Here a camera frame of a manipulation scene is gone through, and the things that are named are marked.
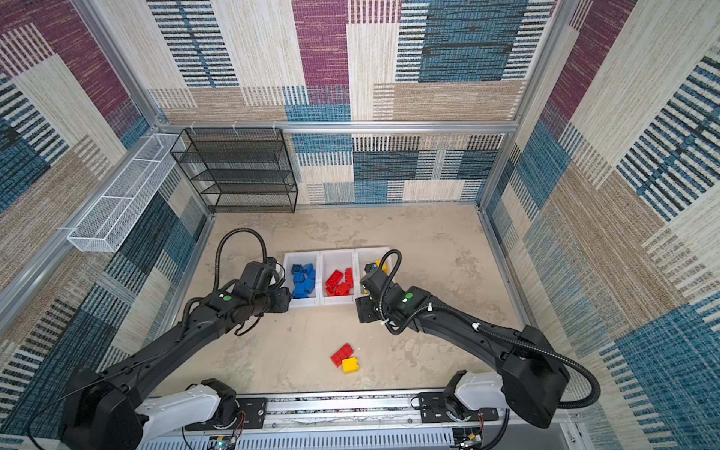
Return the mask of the square red lego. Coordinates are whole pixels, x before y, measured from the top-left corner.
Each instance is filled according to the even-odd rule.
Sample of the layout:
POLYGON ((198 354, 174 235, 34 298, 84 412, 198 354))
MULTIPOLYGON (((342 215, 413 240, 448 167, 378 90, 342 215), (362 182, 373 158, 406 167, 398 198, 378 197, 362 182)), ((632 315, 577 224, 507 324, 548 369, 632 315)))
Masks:
POLYGON ((343 282, 335 288, 334 296, 349 296, 352 292, 352 285, 343 282))

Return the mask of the long red lego front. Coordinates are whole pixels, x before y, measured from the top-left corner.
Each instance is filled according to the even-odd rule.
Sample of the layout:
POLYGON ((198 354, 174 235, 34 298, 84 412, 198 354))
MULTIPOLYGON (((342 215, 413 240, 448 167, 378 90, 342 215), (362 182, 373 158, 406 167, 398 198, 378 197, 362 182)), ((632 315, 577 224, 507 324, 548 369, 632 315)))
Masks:
POLYGON ((352 268, 347 268, 344 272, 345 274, 345 282, 350 286, 354 286, 354 272, 352 268))

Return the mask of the blue lego pair back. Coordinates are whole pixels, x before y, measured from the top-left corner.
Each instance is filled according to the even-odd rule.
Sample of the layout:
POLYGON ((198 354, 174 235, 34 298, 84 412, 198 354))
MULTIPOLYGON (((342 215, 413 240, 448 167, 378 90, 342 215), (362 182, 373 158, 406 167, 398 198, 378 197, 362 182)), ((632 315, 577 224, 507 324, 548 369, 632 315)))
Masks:
POLYGON ((313 286, 308 288, 308 285, 306 283, 296 283, 296 285, 294 285, 294 291, 292 292, 292 296, 294 298, 308 298, 312 292, 312 288, 313 286))

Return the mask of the red lego diagonal brick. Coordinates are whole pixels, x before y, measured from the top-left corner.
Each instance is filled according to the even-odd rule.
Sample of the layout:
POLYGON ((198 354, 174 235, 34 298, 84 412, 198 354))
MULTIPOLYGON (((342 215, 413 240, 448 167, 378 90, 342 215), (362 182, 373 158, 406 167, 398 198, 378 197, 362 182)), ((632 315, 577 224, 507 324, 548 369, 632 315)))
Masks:
POLYGON ((340 347, 339 350, 337 350, 337 352, 334 352, 331 355, 331 361, 333 362, 333 364, 336 367, 339 368, 342 366, 342 363, 345 359, 351 358, 353 355, 354 355, 353 347, 349 343, 346 343, 342 347, 340 347))

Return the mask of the large red lego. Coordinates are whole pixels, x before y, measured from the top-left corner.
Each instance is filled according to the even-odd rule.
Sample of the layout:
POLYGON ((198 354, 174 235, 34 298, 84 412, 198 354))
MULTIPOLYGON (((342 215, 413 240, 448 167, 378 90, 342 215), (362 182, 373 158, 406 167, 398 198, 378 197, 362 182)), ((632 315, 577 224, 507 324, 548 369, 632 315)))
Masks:
POLYGON ((344 273, 339 270, 335 270, 325 281, 325 288, 335 291, 335 288, 343 282, 343 279, 344 273))

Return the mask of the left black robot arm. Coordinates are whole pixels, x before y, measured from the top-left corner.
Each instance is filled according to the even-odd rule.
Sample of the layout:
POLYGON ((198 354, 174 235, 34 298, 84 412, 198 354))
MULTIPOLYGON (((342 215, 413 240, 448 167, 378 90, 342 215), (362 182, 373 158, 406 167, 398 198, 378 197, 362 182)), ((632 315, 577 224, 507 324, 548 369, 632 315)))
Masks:
POLYGON ((288 311, 277 262, 250 262, 239 279, 214 288, 180 322, 136 354, 101 372, 78 367, 66 389, 59 437, 71 449, 136 449, 152 438, 155 414, 140 412, 154 389, 209 343, 251 317, 288 311))

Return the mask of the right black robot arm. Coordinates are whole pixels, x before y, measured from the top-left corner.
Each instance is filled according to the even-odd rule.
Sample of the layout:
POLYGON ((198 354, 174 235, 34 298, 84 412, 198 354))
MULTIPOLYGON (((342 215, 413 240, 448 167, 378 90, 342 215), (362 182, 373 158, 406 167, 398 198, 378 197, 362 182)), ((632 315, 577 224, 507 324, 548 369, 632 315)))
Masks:
POLYGON ((450 307, 416 286, 405 291, 373 262, 366 265, 359 284, 367 293, 355 300, 360 322, 380 321, 400 332, 412 330, 443 339, 498 374, 490 382, 466 369, 457 371, 444 388, 444 408, 450 419, 465 421, 479 410, 508 408, 530 425, 549 427, 569 372, 558 360, 517 345, 532 344, 549 351, 551 345, 538 329, 498 326, 450 307))

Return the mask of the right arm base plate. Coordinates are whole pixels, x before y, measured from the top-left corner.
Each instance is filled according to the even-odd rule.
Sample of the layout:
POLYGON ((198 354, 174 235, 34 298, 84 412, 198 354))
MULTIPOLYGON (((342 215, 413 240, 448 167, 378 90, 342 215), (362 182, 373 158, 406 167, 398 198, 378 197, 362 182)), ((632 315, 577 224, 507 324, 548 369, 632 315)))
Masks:
POLYGON ((411 405, 420 412, 421 421, 428 424, 479 422, 480 418, 490 422, 500 420, 496 408, 471 411, 453 396, 443 392, 420 392, 411 400, 411 405))

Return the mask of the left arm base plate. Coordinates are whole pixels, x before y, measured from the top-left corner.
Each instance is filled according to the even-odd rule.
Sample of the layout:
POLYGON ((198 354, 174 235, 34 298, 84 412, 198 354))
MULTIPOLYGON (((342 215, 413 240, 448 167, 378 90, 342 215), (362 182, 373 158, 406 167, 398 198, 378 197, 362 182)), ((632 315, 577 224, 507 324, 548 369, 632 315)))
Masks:
POLYGON ((219 410, 205 422, 190 424, 187 431, 240 431, 261 429, 266 417, 267 397, 237 397, 223 400, 219 410))

